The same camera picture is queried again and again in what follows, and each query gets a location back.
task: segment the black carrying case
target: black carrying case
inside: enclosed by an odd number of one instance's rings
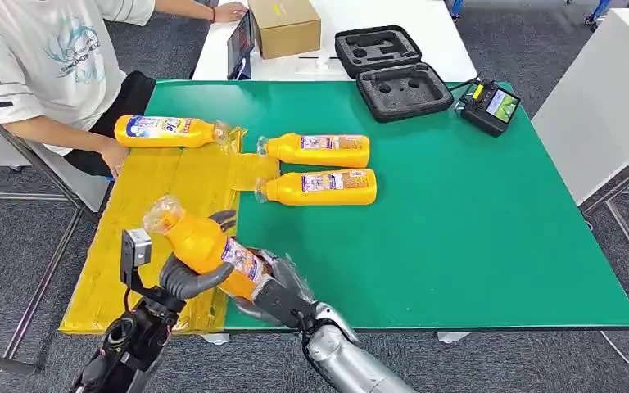
[[[334,39],[339,60],[376,121],[444,111],[454,102],[445,82],[421,62],[420,49],[400,26],[347,30]]]

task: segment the gray carpet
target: gray carpet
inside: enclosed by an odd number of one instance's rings
[[[465,2],[458,28],[477,69],[513,82],[532,115],[590,36],[580,20],[593,2],[575,2],[569,7],[556,0]],[[157,78],[187,78],[205,31],[203,22],[167,16],[154,16],[145,29],[111,25],[122,67]],[[31,169],[21,174],[0,169],[0,191],[53,190]],[[629,223],[629,196],[616,203]],[[0,201],[0,353],[71,214],[62,204]],[[606,209],[591,223],[629,295],[625,238]],[[40,363],[43,371],[32,377],[0,373],[0,392],[65,391],[96,347],[99,337],[56,332],[94,230],[85,221],[79,226],[16,356]],[[611,332],[610,337],[629,355],[629,332]],[[452,345],[441,344],[431,333],[364,334],[363,340],[424,392],[629,393],[629,367],[597,332],[484,332]],[[200,337],[174,337],[147,391],[332,390],[301,357],[297,337],[262,334],[232,336],[225,346]]]

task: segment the silver robotic forearm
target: silver robotic forearm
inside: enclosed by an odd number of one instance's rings
[[[307,343],[310,358],[341,393],[418,393],[392,370],[358,347],[360,339],[331,306],[317,304],[317,319],[328,319]]]

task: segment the green table mat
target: green table mat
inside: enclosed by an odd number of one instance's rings
[[[239,124],[245,152],[260,135],[370,137],[371,206],[244,192],[238,218],[242,244],[288,253],[355,328],[629,327],[629,300],[521,108],[493,138],[452,110],[379,124],[353,82],[169,81],[147,115]],[[225,320],[228,331],[268,327],[232,306]]]

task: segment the orange bottle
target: orange bottle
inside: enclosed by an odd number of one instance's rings
[[[259,137],[256,151],[291,164],[364,168],[370,159],[370,139],[364,135],[298,135]]]
[[[174,254],[197,273],[208,273],[228,262],[235,270],[218,287],[232,297],[252,300],[252,292],[269,272],[262,260],[226,235],[215,221],[182,209],[172,196],[163,196],[143,216],[149,232],[170,240]]]
[[[378,193],[371,169],[291,172],[280,178],[257,180],[256,199],[278,201],[289,206],[369,205]]]
[[[201,119],[179,117],[121,116],[115,124],[115,138],[126,147],[201,147],[225,144],[229,127]]]

